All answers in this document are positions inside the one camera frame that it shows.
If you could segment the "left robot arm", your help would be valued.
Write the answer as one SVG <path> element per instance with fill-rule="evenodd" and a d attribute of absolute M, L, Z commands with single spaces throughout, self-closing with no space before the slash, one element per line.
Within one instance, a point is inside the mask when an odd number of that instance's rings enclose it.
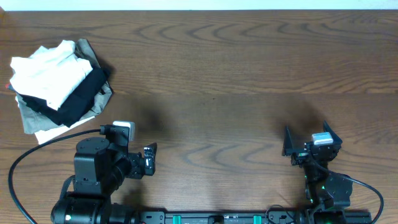
<path fill-rule="evenodd" d="M 155 173 L 157 143 L 142 152 L 129 152 L 134 124 L 102 125 L 100 136 L 86 138 L 76 145 L 75 173 L 63 184 L 50 219 L 52 223 L 139 223 L 139 212 L 112 203 L 111 195 L 125 179 L 141 179 Z"/>

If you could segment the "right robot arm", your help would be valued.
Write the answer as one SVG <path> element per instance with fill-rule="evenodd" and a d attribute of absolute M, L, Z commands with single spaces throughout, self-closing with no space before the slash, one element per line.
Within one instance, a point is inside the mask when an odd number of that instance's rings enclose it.
<path fill-rule="evenodd" d="M 312 140 L 303 147 L 295 147 L 288 127 L 284 131 L 283 156 L 289 156 L 293 166 L 299 166 L 305 173 L 305 195 L 311 207 L 302 213 L 308 223 L 317 218 L 341 213 L 350 206 L 352 183 L 345 175 L 333 174 L 328 169 L 341 149 L 343 141 L 325 121 L 323 132 L 312 135 Z"/>

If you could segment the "white graphic t-shirt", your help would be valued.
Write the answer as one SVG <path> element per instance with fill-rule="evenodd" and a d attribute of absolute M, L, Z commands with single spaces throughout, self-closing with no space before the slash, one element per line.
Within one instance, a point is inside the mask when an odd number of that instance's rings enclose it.
<path fill-rule="evenodd" d="M 39 47 L 30 57 L 13 57 L 13 89 L 58 110 L 93 69 L 88 60 L 75 55 L 75 47 L 74 41 L 63 40 L 56 48 Z"/>

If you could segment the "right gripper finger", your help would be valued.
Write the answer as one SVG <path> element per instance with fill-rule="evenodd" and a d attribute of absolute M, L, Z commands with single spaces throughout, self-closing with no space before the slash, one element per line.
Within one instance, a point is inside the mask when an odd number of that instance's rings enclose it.
<path fill-rule="evenodd" d="M 330 125 L 327 123 L 326 120 L 323 122 L 323 130 L 324 132 L 328 132 L 333 140 L 333 144 L 342 144 L 341 138 L 332 130 Z"/>
<path fill-rule="evenodd" d="M 286 126 L 284 129 L 284 143 L 282 148 L 283 156 L 290 156 L 294 151 L 292 137 L 289 131 L 289 127 Z"/>

